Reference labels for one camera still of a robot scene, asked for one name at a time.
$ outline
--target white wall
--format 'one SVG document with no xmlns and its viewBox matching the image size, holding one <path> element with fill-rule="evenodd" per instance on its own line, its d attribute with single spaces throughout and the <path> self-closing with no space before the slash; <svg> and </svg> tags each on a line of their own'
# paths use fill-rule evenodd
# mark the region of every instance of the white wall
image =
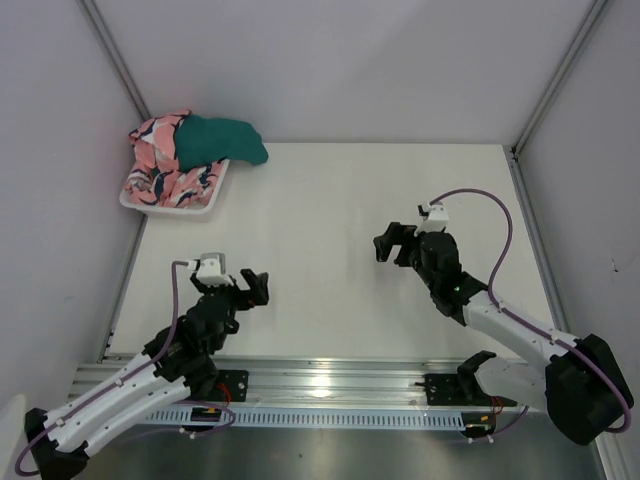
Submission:
<svg viewBox="0 0 640 480">
<path fill-rule="evenodd" d="M 591 0 L 99 0 L 153 114 L 269 141 L 511 144 Z"/>
<path fill-rule="evenodd" d="M 522 166 L 571 323 L 607 339 L 638 401 L 640 3 L 612 3 Z M 637 413 L 620 438 L 640 467 Z"/>
<path fill-rule="evenodd" d="M 139 122 L 71 0 L 0 3 L 0 406 L 63 401 L 97 354 L 139 217 L 118 205 Z"/>
</svg>

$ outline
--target metal floor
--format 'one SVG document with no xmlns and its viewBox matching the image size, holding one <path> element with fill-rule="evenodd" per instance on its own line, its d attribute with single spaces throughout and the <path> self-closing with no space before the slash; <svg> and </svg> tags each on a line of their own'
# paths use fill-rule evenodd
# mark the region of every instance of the metal floor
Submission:
<svg viewBox="0 0 640 480">
<path fill-rule="evenodd" d="M 560 480 L 603 479 L 597 456 L 528 415 L 496 444 L 458 443 L 450 432 L 232 428 L 189 440 L 138 426 L 79 478 L 91 480 Z"/>
</svg>

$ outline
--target metal frame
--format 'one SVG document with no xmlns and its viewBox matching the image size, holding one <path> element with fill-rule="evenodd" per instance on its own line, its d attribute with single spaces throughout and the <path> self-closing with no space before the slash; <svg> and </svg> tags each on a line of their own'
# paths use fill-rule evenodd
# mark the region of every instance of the metal frame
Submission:
<svg viewBox="0 0 640 480">
<path fill-rule="evenodd" d="M 108 355 L 111 338 L 115 331 L 118 318 L 120 317 L 120 311 L 122 310 L 124 297 L 127 292 L 127 288 L 129 286 L 129 281 L 131 280 L 131 274 L 133 273 L 133 267 L 136 263 L 136 257 L 138 256 L 138 251 L 140 250 L 140 244 L 142 243 L 144 230 L 147 226 L 147 218 L 148 217 L 146 215 L 142 215 L 142 219 L 140 220 L 140 225 L 138 226 L 138 229 L 136 231 L 136 236 L 133 240 L 133 244 L 131 245 L 131 249 L 129 250 L 129 253 L 127 255 L 127 259 L 125 261 L 125 268 L 122 272 L 120 281 L 118 282 L 118 290 L 113 302 L 113 308 L 110 309 L 109 314 L 107 316 L 107 319 L 108 319 L 107 327 L 105 331 L 102 333 L 102 343 L 100 344 L 100 350 L 95 356 L 96 362 L 102 362 L 102 360 L 104 360 Z"/>
<path fill-rule="evenodd" d="M 147 104 L 142 98 L 142 94 L 133 80 L 131 72 L 129 72 L 129 67 L 127 67 L 124 58 L 120 53 L 120 49 L 113 39 L 113 35 L 111 35 L 111 31 L 105 23 L 104 18 L 100 13 L 100 9 L 94 0 L 76 1 L 78 7 L 80 7 L 80 10 L 87 20 L 87 24 L 93 31 L 98 44 L 102 48 L 105 57 L 107 57 L 107 61 L 109 62 L 113 73 L 118 77 L 118 80 L 120 80 L 122 88 L 124 88 L 125 94 L 129 98 L 131 105 L 136 109 L 141 121 L 147 120 L 151 117 Z"/>
<path fill-rule="evenodd" d="M 113 376 L 129 360 L 122 357 L 80 365 L 69 401 Z M 487 411 L 487 407 L 430 406 L 424 387 L 416 385 L 425 373 L 455 373 L 462 359 L 419 362 L 219 356 L 215 360 L 220 370 L 247 370 L 250 374 L 246 401 L 232 405 L 241 415 L 238 426 L 460 431 L 464 430 L 463 411 Z M 185 413 L 191 408 L 167 407 L 144 423 L 192 424 L 186 421 Z M 505 410 L 513 413 L 518 409 Z"/>
<path fill-rule="evenodd" d="M 525 225 L 531 245 L 533 247 L 534 257 L 538 264 L 542 285 L 549 302 L 551 315 L 556 327 L 571 332 L 571 322 L 566 314 L 566 310 L 562 303 L 561 294 L 558 290 L 558 283 L 553 275 L 553 269 L 549 262 L 549 256 L 542 240 L 540 226 L 534 213 L 534 208 L 529 197 L 529 192 L 522 175 L 520 163 L 515 157 L 513 150 L 505 147 L 505 156 L 509 165 L 509 171 L 513 179 L 513 185 L 520 203 L 520 208 L 524 215 Z M 620 444 L 615 435 L 605 433 L 600 435 L 590 448 L 593 454 L 600 458 L 606 478 L 608 480 L 631 480 L 629 470 L 624 460 L 624 455 L 620 448 Z"/>
<path fill-rule="evenodd" d="M 578 58 L 604 18 L 610 4 L 610 0 L 594 0 L 591 4 L 589 11 L 585 15 L 580 27 L 578 27 L 578 31 L 573 37 L 571 44 L 567 48 L 567 51 L 558 64 L 553 76 L 547 83 L 540 100 L 538 100 L 538 104 L 533 109 L 524 129 L 513 146 L 513 152 L 516 159 L 520 156 L 520 153 L 522 153 L 522 150 L 544 120 L 546 113 L 551 108 L 551 105 L 560 93 L 560 90 L 567 78 L 569 78 Z"/>
</svg>

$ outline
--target clothing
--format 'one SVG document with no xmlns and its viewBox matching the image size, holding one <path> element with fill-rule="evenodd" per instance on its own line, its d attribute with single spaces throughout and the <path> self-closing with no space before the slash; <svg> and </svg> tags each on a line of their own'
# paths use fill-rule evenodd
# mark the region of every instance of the clothing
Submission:
<svg viewBox="0 0 640 480">
<path fill-rule="evenodd" d="M 174 136 L 190 116 L 178 110 L 151 118 L 129 133 L 136 161 L 124 189 L 130 201 L 162 207 L 207 205 L 222 171 L 220 162 L 180 171 Z"/>
<path fill-rule="evenodd" d="M 228 118 L 188 115 L 174 134 L 180 171 L 210 165 L 223 158 L 252 165 L 269 158 L 262 137 L 250 123 Z"/>
</svg>

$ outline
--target white plastic tray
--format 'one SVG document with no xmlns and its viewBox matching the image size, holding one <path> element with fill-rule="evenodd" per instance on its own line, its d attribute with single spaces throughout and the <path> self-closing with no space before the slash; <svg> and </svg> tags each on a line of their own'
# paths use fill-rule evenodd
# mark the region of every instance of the white plastic tray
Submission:
<svg viewBox="0 0 640 480">
<path fill-rule="evenodd" d="M 218 182 L 216 183 L 216 187 L 213 190 L 213 194 L 211 195 L 211 200 L 207 205 L 202 205 L 201 203 L 196 203 L 193 205 L 189 205 L 185 208 L 170 208 L 170 207 L 157 207 L 154 205 L 141 205 L 138 203 L 132 203 L 129 201 L 129 194 L 122 189 L 120 192 L 120 204 L 126 208 L 133 208 L 138 210 L 139 212 L 144 213 L 150 217 L 167 217 L 167 218 L 178 218 L 183 220 L 193 220 L 196 222 L 206 222 L 211 218 L 211 213 L 213 212 L 213 205 L 216 203 L 216 197 L 218 196 L 218 192 L 220 191 L 220 187 L 222 186 L 222 181 L 224 180 L 225 173 L 227 172 L 227 168 L 229 167 L 229 160 L 224 160 L 222 162 L 222 170 L 220 171 L 220 176 L 218 177 Z"/>
</svg>

